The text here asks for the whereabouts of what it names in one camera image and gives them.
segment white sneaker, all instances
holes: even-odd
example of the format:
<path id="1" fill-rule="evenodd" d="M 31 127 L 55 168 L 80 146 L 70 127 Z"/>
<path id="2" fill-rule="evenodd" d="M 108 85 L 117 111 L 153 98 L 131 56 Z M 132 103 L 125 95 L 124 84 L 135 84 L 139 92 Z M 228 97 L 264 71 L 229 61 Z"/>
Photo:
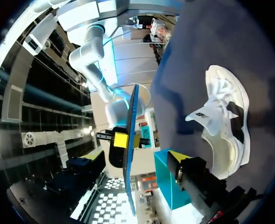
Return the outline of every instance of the white sneaker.
<path id="1" fill-rule="evenodd" d="M 206 71 L 206 87 L 208 101 L 186 121 L 195 120 L 204 127 L 202 138 L 213 150 L 211 173 L 225 179 L 249 162 L 249 99 L 240 81 L 217 65 Z"/>

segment teal box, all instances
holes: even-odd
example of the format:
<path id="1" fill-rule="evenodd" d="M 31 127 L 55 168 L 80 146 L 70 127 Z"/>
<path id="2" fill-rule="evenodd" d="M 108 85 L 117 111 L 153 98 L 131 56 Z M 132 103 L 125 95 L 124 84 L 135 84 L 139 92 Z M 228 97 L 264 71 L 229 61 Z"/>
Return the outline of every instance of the teal box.
<path id="1" fill-rule="evenodd" d="M 154 153 L 156 180 L 163 196 L 165 197 L 171 210 L 180 208 L 191 202 L 189 194 L 181 191 L 175 181 L 175 177 L 167 168 L 167 152 L 165 149 Z"/>

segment ceiling light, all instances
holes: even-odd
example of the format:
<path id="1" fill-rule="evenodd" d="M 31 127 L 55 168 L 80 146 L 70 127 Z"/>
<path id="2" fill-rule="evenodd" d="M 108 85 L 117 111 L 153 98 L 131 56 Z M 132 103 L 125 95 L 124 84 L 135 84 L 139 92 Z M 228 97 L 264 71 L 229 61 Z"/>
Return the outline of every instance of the ceiling light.
<path id="1" fill-rule="evenodd" d="M 106 220 L 110 219 L 110 215 L 109 214 L 105 214 L 104 215 L 104 219 L 106 219 Z"/>
<path id="2" fill-rule="evenodd" d="M 102 217 L 100 217 L 100 218 L 98 219 L 98 223 L 103 223 L 103 218 L 102 218 Z"/>
<path id="3" fill-rule="evenodd" d="M 110 218 L 110 224 L 114 224 L 115 223 L 115 219 L 114 218 Z"/>
<path id="4" fill-rule="evenodd" d="M 82 129 L 82 132 L 84 134 L 90 134 L 91 131 L 90 131 L 90 129 L 88 129 L 88 128 L 85 127 L 85 128 Z"/>
<path id="5" fill-rule="evenodd" d="M 88 87 L 88 83 L 82 83 L 82 86 L 87 88 Z"/>

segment shoe sole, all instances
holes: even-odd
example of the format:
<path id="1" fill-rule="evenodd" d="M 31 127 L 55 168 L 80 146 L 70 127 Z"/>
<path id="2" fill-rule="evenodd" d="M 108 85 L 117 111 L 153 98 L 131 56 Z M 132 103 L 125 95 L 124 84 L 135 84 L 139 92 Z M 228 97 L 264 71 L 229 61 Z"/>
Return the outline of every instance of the shoe sole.
<path id="1" fill-rule="evenodd" d="M 247 117 L 248 117 L 248 109 L 249 109 L 249 98 L 248 98 L 248 94 L 246 93 L 246 90 L 244 89 L 243 85 L 241 84 L 241 82 L 237 79 L 237 77 L 230 72 L 228 69 L 223 68 L 221 66 L 218 65 L 210 65 L 208 71 L 212 69 L 212 70 L 224 70 L 224 76 L 225 78 L 230 81 L 230 82 L 234 82 L 235 85 L 239 88 L 239 91 L 242 95 L 242 99 L 243 99 L 243 106 L 244 106 L 244 120 L 243 120 L 243 127 L 241 128 L 244 134 L 244 150 L 242 153 L 242 157 L 241 157 L 241 163 L 240 166 L 245 165 L 249 162 L 249 157 L 250 157 L 250 135 L 249 135 L 249 131 L 248 131 L 248 126 L 247 126 Z"/>

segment robotic arm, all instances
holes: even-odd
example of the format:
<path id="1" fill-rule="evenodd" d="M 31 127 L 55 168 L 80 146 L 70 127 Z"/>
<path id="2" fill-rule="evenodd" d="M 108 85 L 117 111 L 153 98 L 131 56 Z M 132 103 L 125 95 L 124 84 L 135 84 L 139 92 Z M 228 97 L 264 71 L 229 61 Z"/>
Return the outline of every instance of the robotic arm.
<path id="1" fill-rule="evenodd" d="M 104 57 L 103 35 L 105 29 L 101 25 L 92 25 L 87 29 L 85 44 L 71 52 L 70 65 L 95 86 L 101 99 L 108 103 L 105 107 L 110 127 L 125 126 L 131 95 L 120 88 L 110 88 L 101 73 L 94 65 Z M 137 116 L 143 115 L 145 104 L 138 99 Z"/>

